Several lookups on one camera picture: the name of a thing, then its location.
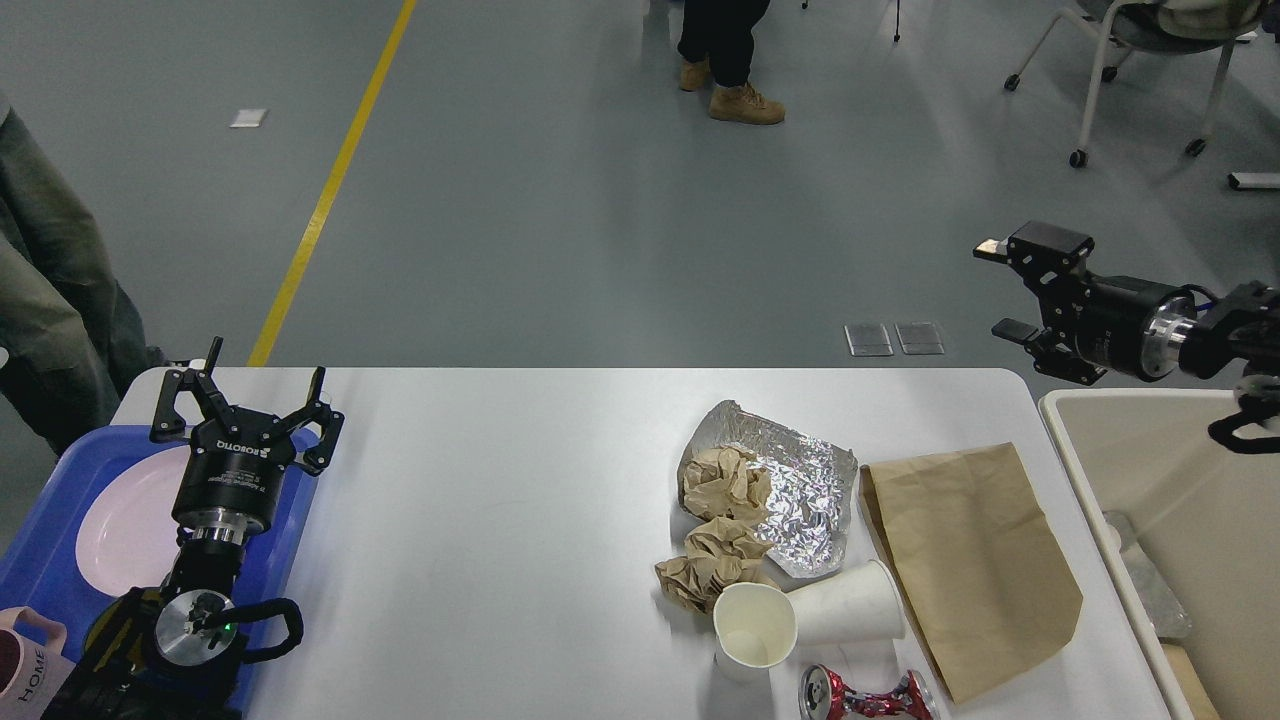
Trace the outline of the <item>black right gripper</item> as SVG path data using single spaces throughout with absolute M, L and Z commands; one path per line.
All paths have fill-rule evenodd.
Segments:
M 1004 318 L 991 334 L 1033 356 L 1046 375 L 1092 386 L 1106 372 L 1143 382 L 1169 375 L 1196 319 L 1189 290 L 1128 275 L 1083 273 L 1094 238 L 1046 222 L 1027 222 L 1006 238 L 987 238 L 973 256 L 1010 266 L 1036 295 L 1044 329 Z

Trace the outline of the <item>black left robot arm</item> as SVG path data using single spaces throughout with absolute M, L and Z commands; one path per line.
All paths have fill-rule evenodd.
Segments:
M 220 350 L 215 337 L 202 366 L 166 372 L 150 427 L 154 443 L 188 448 L 172 507 L 172 570 L 99 616 L 46 719 L 238 719 L 230 700 L 241 669 L 303 639 L 293 600 L 243 603 L 233 589 L 248 542 L 273 528 L 287 471 L 328 469 L 346 419 L 323 396 L 323 366 L 284 416 L 228 402 L 214 380 Z

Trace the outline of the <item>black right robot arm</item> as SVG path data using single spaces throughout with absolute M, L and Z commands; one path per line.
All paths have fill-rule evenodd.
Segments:
M 1088 234 L 1043 222 L 975 246 L 975 258 L 1021 278 L 1042 319 L 1005 318 L 993 334 L 1023 347 L 1039 374 L 1080 386 L 1107 372 L 1147 383 L 1172 372 L 1208 379 L 1242 361 L 1238 410 L 1212 421 L 1208 436 L 1234 454 L 1276 454 L 1277 290 L 1253 281 L 1220 296 L 1199 284 L 1101 275 L 1085 265 L 1093 250 Z

